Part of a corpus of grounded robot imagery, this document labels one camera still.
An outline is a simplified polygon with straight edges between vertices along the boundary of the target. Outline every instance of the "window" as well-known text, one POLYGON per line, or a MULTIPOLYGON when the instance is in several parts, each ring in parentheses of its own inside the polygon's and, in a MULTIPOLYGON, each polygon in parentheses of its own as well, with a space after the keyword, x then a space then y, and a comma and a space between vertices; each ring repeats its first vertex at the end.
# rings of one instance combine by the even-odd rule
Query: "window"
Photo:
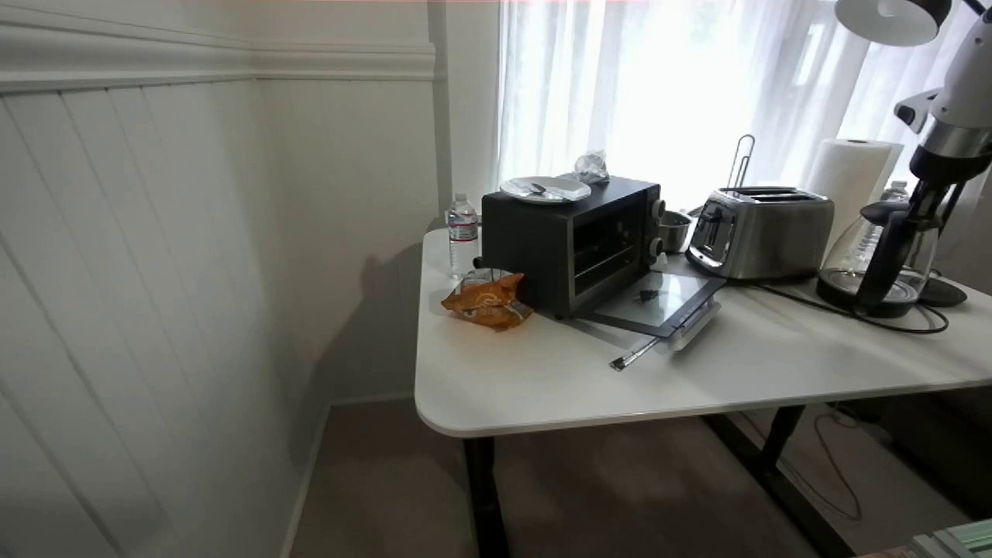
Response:
POLYGON ((799 184, 831 137, 909 156, 892 105, 941 87, 971 21, 956 3, 934 43, 897 50, 843 32, 834 0, 509 0, 500 180, 601 148, 696 208, 730 184, 742 134, 758 134, 749 184, 799 184))

